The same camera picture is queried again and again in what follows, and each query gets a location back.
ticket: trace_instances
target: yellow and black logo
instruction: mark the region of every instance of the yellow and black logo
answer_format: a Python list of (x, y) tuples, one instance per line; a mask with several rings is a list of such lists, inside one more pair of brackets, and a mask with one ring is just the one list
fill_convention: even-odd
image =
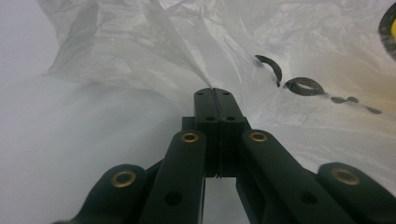
[(385, 49), (396, 60), (396, 3), (385, 13), (379, 23), (378, 32)]

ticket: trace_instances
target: round hole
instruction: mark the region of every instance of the round hole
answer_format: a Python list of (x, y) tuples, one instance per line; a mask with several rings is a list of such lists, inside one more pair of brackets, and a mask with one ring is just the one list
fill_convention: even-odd
[(265, 142), (268, 139), (263, 133), (251, 133), (248, 137), (255, 142)]
[(192, 143), (198, 141), (198, 135), (196, 133), (185, 133), (181, 135), (181, 140), (184, 142)]
[(171, 206), (180, 204), (182, 200), (181, 194), (179, 192), (169, 192), (165, 196), (165, 202)]
[(305, 191), (300, 194), (300, 199), (303, 203), (316, 204), (318, 202), (317, 196), (313, 193)]
[(121, 171), (113, 175), (111, 184), (116, 188), (130, 186), (136, 180), (136, 174), (132, 171)]
[(356, 175), (343, 168), (334, 168), (332, 176), (341, 183), (350, 186), (358, 185), (361, 182)]

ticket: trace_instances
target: plastic bag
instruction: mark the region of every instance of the plastic bag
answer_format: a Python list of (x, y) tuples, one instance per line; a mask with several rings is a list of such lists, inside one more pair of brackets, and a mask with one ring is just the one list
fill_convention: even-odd
[[(396, 62), (377, 31), (391, 1), (39, 3), (61, 45), (49, 74), (154, 90), (188, 113), (195, 91), (223, 88), (304, 167), (349, 163), (396, 193)], [(280, 65), (280, 87), (255, 55)], [(297, 91), (312, 83), (321, 94)]]

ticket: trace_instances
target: brass screw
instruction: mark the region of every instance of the brass screw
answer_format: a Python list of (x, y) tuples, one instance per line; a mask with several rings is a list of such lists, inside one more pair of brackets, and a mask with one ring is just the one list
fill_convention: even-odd
[(130, 186), (136, 180), (136, 174), (132, 171), (121, 171), (113, 175), (111, 184), (116, 188)]
[(198, 139), (199, 137), (196, 133), (185, 133), (181, 135), (181, 140), (183, 140), (183, 142), (193, 143), (198, 141)]
[(332, 176), (341, 183), (350, 186), (356, 186), (361, 182), (355, 174), (344, 168), (334, 168), (332, 170)]
[(251, 133), (248, 137), (255, 142), (265, 142), (268, 139), (263, 133)]

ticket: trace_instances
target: white surface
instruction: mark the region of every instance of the white surface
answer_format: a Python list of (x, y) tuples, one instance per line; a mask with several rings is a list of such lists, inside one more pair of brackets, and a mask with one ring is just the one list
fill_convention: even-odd
[[(364, 1), (362, 8), (373, 2)], [(220, 57), (221, 52), (227, 51), (228, 47), (238, 49), (237, 43), (247, 43), (242, 41), (247, 35), (241, 35), (240, 26), (233, 26), (236, 22), (228, 16), (237, 9), (245, 12), (246, 17), (239, 18), (243, 24), (248, 21), (247, 16), (254, 13), (249, 11), (251, 8), (237, 7), (235, 3), (225, 8), (222, 11), (224, 18), (230, 21), (221, 26), (228, 28), (226, 36), (240, 42), (228, 39), (231, 41), (229, 45), (218, 45), (224, 35), (215, 35), (216, 15), (210, 14), (217, 8), (224, 8), (221, 7), (223, 3), (217, 3), (208, 3), (204, 10), (209, 12), (203, 14), (205, 25), (213, 25), (209, 26), (213, 30), (206, 29), (208, 33), (198, 29), (202, 25), (199, 17), (190, 17), (187, 23), (177, 23), (182, 21), (177, 17), (199, 11), (199, 5), (175, 2), (163, 3), (163, 7), (167, 8), (170, 20), (177, 26), (189, 50), (199, 49), (205, 43), (198, 34), (212, 36), (212, 42), (208, 44), (212, 49), (219, 49), (213, 50), (213, 55), (219, 56), (216, 59), (222, 60), (221, 64), (230, 65)], [(390, 6), (390, 2), (387, 4), (382, 8)], [(264, 10), (264, 6), (253, 8), (256, 13)], [(373, 16), (372, 24), (376, 25), (379, 19)], [(199, 32), (184, 32), (190, 26)], [(189, 95), (182, 96), (181, 103), (175, 99), (170, 101), (154, 91), (94, 83), (75, 84), (42, 77), (59, 47), (55, 31), (36, 1), (1, 1), (0, 28), (0, 223), (38, 224), (72, 218), (106, 170), (122, 163), (150, 167), (165, 154), (172, 135), (180, 129), (181, 117), (192, 115), (192, 96)], [(374, 34), (373, 31), (362, 35), (356, 46), (364, 42), (364, 37), (375, 40)], [(255, 35), (266, 38), (264, 34)], [(299, 51), (292, 47), (298, 37), (301, 35), (285, 40), (282, 50), (267, 46), (268, 42), (265, 42), (258, 45), (268, 48), (254, 52), (257, 46), (252, 43), (245, 45), (243, 51), (246, 55), (269, 52), (269, 56), (286, 71), (285, 80), (315, 74), (312, 76), (326, 91), (345, 98), (357, 96), (364, 104), (380, 108), (384, 113), (375, 116), (355, 105), (335, 105), (322, 97), (306, 98), (277, 89), (271, 73), (258, 65), (249, 67), (251, 70), (248, 71), (252, 73), (248, 74), (262, 74), (262, 77), (242, 81), (237, 77), (242, 76), (243, 71), (232, 66), (234, 64), (216, 67), (215, 63), (210, 63), (214, 59), (208, 60), (209, 49), (195, 53), (199, 52), (203, 59), (207, 59), (204, 64), (207, 65), (207, 75), (214, 74), (209, 76), (213, 86), (235, 92), (251, 125), (276, 136), (303, 166), (315, 172), (322, 163), (345, 162), (373, 176), (395, 194), (396, 94), (394, 74), (389, 73), (394, 61), (385, 60), (389, 66), (382, 66), (384, 62), (381, 60), (366, 63), (363, 58), (368, 55), (371, 59), (370, 54), (358, 47), (353, 53), (366, 55), (361, 56), (363, 58), (345, 54), (350, 53), (345, 48), (337, 49), (344, 50), (341, 53), (344, 58), (337, 54), (334, 57), (326, 51), (312, 54), (309, 49), (298, 57)], [(380, 43), (375, 42), (372, 48), (378, 51), (375, 55), (385, 58)], [(327, 76), (334, 71), (334, 76)], [(233, 78), (221, 80), (224, 75), (219, 74), (231, 74)], [(349, 80), (355, 84), (354, 88), (347, 85)], [(250, 88), (260, 85), (265, 90)], [(248, 222), (233, 180), (207, 179), (204, 221)]]

